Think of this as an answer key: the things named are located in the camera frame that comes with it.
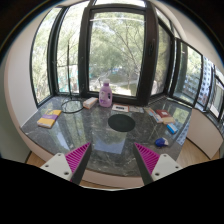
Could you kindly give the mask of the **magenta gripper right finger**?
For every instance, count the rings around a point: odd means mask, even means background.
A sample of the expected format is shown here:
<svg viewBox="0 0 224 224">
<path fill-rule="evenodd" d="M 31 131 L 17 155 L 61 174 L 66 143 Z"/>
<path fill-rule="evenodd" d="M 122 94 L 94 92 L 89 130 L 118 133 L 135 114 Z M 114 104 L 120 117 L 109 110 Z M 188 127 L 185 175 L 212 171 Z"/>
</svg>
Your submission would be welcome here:
<svg viewBox="0 0 224 224">
<path fill-rule="evenodd" d="M 134 144 L 133 153 L 145 185 L 182 169 L 168 154 L 159 155 L 138 143 Z"/>
</svg>

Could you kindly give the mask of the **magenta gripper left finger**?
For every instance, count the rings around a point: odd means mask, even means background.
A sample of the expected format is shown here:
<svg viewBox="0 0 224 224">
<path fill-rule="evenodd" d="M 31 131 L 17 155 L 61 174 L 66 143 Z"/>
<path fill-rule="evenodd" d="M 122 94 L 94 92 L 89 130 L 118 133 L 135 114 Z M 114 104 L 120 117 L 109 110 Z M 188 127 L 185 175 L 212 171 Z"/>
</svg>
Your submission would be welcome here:
<svg viewBox="0 0 224 224">
<path fill-rule="evenodd" d="M 57 153 L 41 168 L 79 185 L 92 152 L 90 143 L 86 143 L 67 154 Z"/>
</svg>

